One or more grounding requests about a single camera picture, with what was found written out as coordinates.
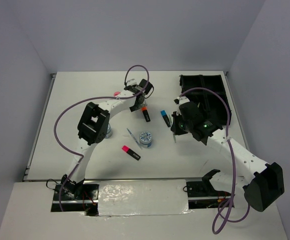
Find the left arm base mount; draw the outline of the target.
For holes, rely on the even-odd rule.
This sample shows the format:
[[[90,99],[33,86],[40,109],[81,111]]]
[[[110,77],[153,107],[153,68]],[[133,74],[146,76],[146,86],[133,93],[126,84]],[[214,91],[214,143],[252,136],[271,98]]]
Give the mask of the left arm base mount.
[[[62,184],[50,178],[45,186],[53,191],[51,212],[82,212],[85,216],[96,217],[99,215],[98,197],[99,184],[87,183],[78,187],[78,193],[70,193]]]

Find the pink highlighter marker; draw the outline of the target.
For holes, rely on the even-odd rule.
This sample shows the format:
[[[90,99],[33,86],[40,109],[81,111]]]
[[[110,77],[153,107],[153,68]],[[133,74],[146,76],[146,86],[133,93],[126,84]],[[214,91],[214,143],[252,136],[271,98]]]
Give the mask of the pink highlighter marker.
[[[124,145],[121,149],[135,160],[139,161],[141,159],[141,156],[130,149],[128,146]]]

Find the right blue glitter jar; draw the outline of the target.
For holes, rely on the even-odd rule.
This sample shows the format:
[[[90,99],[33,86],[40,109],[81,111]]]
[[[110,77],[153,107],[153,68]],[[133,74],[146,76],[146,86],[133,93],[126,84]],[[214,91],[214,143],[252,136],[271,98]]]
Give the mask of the right blue glitter jar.
[[[152,145],[153,135],[149,131],[142,131],[139,134],[139,143],[142,148],[149,148]]]

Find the black divided organizer tray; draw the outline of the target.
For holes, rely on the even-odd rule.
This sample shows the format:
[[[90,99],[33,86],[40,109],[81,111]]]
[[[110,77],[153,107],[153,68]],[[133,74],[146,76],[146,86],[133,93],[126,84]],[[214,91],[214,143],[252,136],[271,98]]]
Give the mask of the black divided organizer tray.
[[[224,104],[229,107],[229,102],[224,87],[223,79],[218,75],[180,75],[179,85],[181,92],[185,92],[192,88],[204,88],[213,91],[212,94],[206,90],[193,90],[185,94],[185,96],[192,102],[199,105],[205,117],[213,118],[225,126],[227,120],[231,119],[231,115],[227,115],[227,110]]]

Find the pink glitter bottle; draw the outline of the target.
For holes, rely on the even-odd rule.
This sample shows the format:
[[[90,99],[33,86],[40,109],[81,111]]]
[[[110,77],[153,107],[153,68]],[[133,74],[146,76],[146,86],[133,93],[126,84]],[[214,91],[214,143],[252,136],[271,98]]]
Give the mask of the pink glitter bottle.
[[[120,91],[116,91],[113,96],[116,97],[117,95],[119,95],[121,92]]]

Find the blue clear pen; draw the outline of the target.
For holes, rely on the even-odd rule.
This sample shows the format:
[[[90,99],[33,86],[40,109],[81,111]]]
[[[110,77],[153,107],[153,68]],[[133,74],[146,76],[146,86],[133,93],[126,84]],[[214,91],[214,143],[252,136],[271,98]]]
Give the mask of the blue clear pen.
[[[137,140],[136,137],[133,135],[133,133],[132,133],[128,128],[126,128],[126,130],[128,131],[129,135],[132,137],[132,139],[136,142],[137,146],[142,150],[142,146],[141,146],[141,144],[138,142],[138,140]]]

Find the blue glitter jar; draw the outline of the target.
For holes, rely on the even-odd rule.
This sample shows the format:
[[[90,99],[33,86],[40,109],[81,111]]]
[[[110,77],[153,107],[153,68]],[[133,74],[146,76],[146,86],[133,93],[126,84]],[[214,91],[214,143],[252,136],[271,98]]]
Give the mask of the blue glitter jar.
[[[153,135],[149,131],[142,131],[139,134],[139,143],[142,148],[149,148],[152,145]]]
[[[112,131],[111,125],[108,124],[108,126],[107,126],[107,132],[106,132],[105,138],[106,138],[106,139],[110,138],[110,137],[112,136],[112,134],[113,134],[113,131]]]

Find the blue highlighter marker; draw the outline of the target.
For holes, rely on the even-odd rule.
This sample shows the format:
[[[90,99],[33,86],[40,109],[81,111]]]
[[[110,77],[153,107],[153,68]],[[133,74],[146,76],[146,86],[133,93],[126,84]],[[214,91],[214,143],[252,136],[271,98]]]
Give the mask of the blue highlighter marker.
[[[168,117],[166,111],[165,111],[165,110],[161,110],[161,111],[160,111],[160,114],[161,114],[161,116],[162,116],[162,118],[163,118],[165,124],[167,125],[167,127],[170,128],[170,127],[171,127],[171,122],[170,122],[170,119],[169,119],[169,117]]]

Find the silver foil tape strip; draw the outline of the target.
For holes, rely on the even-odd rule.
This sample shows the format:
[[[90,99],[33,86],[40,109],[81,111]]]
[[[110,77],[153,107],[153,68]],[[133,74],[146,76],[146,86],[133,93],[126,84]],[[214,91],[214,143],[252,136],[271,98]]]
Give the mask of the silver foil tape strip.
[[[99,216],[164,216],[190,213],[186,181],[102,181],[98,188]]]

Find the left blue glitter jar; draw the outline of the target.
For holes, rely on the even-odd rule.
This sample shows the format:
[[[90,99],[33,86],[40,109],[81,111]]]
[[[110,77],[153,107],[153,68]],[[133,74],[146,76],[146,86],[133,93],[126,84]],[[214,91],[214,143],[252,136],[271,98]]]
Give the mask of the left blue glitter jar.
[[[105,138],[106,138],[106,139],[110,138],[110,137],[112,136],[112,134],[113,134],[113,131],[112,131],[111,125],[108,124],[108,126],[107,126],[107,132],[106,132]]]

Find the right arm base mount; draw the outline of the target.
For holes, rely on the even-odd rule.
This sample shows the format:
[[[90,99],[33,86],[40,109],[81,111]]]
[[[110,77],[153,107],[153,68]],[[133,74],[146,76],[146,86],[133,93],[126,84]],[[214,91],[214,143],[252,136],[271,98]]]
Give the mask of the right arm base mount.
[[[187,193],[190,210],[218,208],[219,203],[230,198],[231,191],[216,190],[212,186],[211,180],[220,172],[218,169],[213,169],[200,180],[186,181],[182,190]]]

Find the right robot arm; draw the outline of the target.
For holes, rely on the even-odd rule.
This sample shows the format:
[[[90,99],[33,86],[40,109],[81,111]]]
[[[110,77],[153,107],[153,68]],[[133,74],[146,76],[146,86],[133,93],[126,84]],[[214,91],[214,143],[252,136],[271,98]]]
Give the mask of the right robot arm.
[[[192,137],[220,153],[240,171],[247,184],[243,186],[244,198],[256,211],[263,212],[284,192],[282,167],[258,158],[226,133],[226,129],[212,118],[204,118],[198,104],[187,97],[174,100],[177,110],[172,113],[170,130],[176,136]]]

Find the orange highlighter marker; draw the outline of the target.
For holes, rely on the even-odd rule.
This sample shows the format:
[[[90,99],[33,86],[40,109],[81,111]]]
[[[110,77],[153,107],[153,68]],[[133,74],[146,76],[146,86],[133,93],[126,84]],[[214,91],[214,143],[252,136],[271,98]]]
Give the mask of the orange highlighter marker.
[[[142,111],[142,114],[143,114],[143,116],[144,116],[145,121],[146,121],[147,123],[150,122],[151,119],[150,119],[150,115],[149,115],[149,113],[148,113],[147,108],[146,108],[146,107],[143,107],[143,108],[141,109],[141,111]]]

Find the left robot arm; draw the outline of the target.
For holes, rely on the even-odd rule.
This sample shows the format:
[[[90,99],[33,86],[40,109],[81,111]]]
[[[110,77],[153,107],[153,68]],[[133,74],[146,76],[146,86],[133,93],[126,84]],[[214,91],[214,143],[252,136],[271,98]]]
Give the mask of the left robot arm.
[[[130,110],[134,112],[146,105],[146,96],[153,85],[142,79],[139,84],[129,80],[124,90],[101,103],[89,102],[77,125],[78,142],[69,170],[61,179],[62,191],[71,199],[82,196],[86,168],[96,146],[102,142],[108,131],[110,119],[118,113]]]

